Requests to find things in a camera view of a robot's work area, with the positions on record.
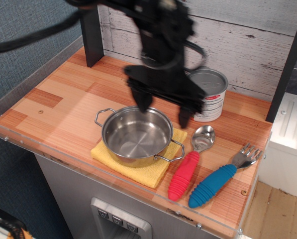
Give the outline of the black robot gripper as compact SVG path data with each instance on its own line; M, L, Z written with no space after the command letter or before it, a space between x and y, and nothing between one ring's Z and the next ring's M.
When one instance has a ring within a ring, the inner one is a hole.
M201 113L205 92L185 74L183 57L175 56L166 61L142 56L142 65L124 68L132 96L144 113L153 97L180 106L179 125L186 128L195 113Z

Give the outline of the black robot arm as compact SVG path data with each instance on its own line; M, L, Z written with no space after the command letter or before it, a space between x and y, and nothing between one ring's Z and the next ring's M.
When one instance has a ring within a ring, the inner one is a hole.
M205 92L185 74L184 48L193 35L188 9L178 0L101 0L125 13L138 27L142 65L124 68L134 100L144 112L158 97L180 107L179 124L186 128L202 110Z

